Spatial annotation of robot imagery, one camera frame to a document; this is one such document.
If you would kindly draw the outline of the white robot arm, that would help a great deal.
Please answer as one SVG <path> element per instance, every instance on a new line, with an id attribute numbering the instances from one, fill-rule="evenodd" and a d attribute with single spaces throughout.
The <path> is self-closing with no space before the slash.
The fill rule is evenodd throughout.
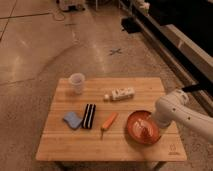
<path id="1" fill-rule="evenodd" d="M 152 118 L 160 128 L 176 121 L 213 141 L 213 118 L 186 107 L 188 101 L 184 91 L 174 90 L 155 102 Z"/>

